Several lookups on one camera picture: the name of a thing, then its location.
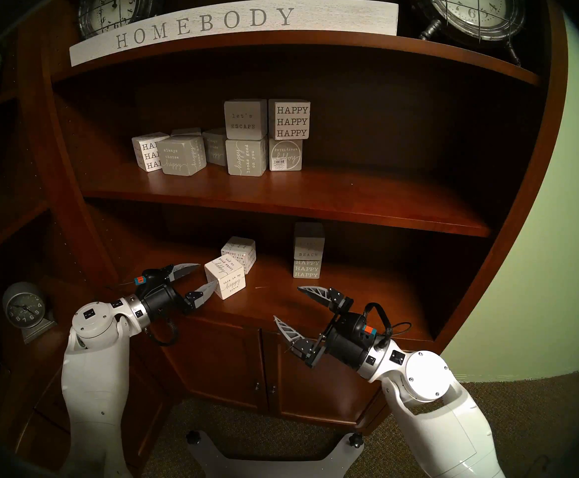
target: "clock face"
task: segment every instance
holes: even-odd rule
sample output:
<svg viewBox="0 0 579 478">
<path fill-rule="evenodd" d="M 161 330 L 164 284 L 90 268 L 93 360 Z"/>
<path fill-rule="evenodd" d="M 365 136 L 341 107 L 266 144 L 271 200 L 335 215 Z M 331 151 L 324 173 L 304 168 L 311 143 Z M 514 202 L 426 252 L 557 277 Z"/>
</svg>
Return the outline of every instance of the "clock face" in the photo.
<svg viewBox="0 0 579 478">
<path fill-rule="evenodd" d="M 93 0 L 88 11 L 93 32 L 103 34 L 126 25 L 136 9 L 137 0 Z"/>
<path fill-rule="evenodd" d="M 6 306 L 6 317 L 20 329 L 36 326 L 46 313 L 44 301 L 34 293 L 20 293 Z"/>
<path fill-rule="evenodd" d="M 451 25 L 484 40 L 515 33 L 523 23 L 523 0 L 432 0 L 434 7 L 448 13 Z"/>
</svg>

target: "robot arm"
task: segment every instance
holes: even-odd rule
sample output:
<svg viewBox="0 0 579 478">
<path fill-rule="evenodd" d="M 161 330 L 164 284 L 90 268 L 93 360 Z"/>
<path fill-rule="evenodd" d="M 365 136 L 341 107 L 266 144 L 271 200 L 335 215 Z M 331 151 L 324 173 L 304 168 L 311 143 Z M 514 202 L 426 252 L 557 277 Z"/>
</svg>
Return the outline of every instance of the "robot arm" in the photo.
<svg viewBox="0 0 579 478">
<path fill-rule="evenodd" d="M 138 288 L 134 295 L 112 303 L 89 303 L 75 313 L 61 373 L 70 416 L 70 453 L 61 476 L 131 477 L 121 446 L 130 337 L 142 331 L 150 334 L 150 323 L 165 315 L 169 306 L 189 313 L 207 301 L 216 281 L 185 296 L 170 285 L 196 267 L 198 264 L 180 264 L 145 270 L 135 279 Z M 172 339 L 159 343 L 169 346 L 176 338 L 174 328 Z"/>
<path fill-rule="evenodd" d="M 380 380 L 383 393 L 416 461 L 430 477 L 504 478 L 489 424 L 467 390 L 444 360 L 431 351 L 405 353 L 391 339 L 391 325 L 380 305 L 370 303 L 363 314 L 349 311 L 353 299 L 335 289 L 298 288 L 327 306 L 334 317 L 316 342 L 274 318 L 290 351 L 314 367 L 331 354 L 369 382 Z M 376 308 L 386 335 L 367 326 Z M 442 398 L 444 406 L 414 415 L 409 409 Z"/>
</svg>

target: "carpet floor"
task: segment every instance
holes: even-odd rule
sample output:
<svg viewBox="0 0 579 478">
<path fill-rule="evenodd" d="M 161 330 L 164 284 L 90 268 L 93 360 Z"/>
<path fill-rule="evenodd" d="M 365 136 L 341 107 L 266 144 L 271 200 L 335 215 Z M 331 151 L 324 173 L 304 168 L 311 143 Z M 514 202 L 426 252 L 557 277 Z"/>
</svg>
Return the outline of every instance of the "carpet floor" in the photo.
<svg viewBox="0 0 579 478">
<path fill-rule="evenodd" d="M 579 438 L 579 372 L 552 379 L 465 384 L 493 430 L 507 478 L 537 477 Z M 321 459 L 341 439 L 336 429 L 189 399 L 173 408 L 145 478 L 202 478 L 186 449 L 190 429 L 205 431 L 229 457 Z M 368 437 L 346 478 L 424 478 L 392 416 Z"/>
</svg>

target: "cabinet door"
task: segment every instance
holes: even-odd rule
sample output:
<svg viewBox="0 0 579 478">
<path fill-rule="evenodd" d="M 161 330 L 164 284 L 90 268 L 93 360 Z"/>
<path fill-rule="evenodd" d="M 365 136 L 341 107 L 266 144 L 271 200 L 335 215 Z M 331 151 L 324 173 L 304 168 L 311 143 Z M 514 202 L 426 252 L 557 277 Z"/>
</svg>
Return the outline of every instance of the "cabinet door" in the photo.
<svg viewBox="0 0 579 478">
<path fill-rule="evenodd" d="M 35 411 L 19 439 L 15 453 L 24 461 L 58 471 L 70 450 L 70 435 Z"/>
<path fill-rule="evenodd" d="M 177 320 L 179 342 L 163 348 L 188 392 L 267 412 L 260 332 L 189 315 Z"/>
<path fill-rule="evenodd" d="M 131 349 L 128 399 L 121 418 L 121 442 L 128 464 L 137 468 L 144 465 L 171 406 L 161 386 Z M 70 432 L 70 418 L 61 393 L 61 370 L 35 409 Z"/>
<path fill-rule="evenodd" d="M 314 423 L 361 426 L 363 413 L 380 390 L 378 383 L 369 384 L 328 355 L 309 368 L 288 351 L 279 334 L 263 332 L 263 349 L 271 413 Z"/>
</svg>

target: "metal base plate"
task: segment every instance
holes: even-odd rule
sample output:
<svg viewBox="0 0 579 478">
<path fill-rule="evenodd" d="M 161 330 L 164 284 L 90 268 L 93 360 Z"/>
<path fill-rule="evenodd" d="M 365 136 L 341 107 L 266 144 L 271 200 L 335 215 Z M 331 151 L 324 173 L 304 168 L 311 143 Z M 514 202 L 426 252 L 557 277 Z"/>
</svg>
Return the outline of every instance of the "metal base plate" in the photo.
<svg viewBox="0 0 579 478">
<path fill-rule="evenodd" d="M 47 312 L 46 316 L 42 321 L 34 327 L 28 329 L 22 329 L 22 337 L 24 338 L 24 344 L 28 344 L 34 339 L 44 334 L 47 330 L 55 327 L 57 322 L 53 318 L 53 312 Z"/>
<path fill-rule="evenodd" d="M 343 478 L 365 448 L 365 444 L 358 448 L 350 445 L 352 434 L 348 433 L 321 461 L 246 461 L 226 458 L 205 432 L 199 434 L 199 443 L 188 444 L 187 449 L 205 471 L 206 478 Z"/>
</svg>

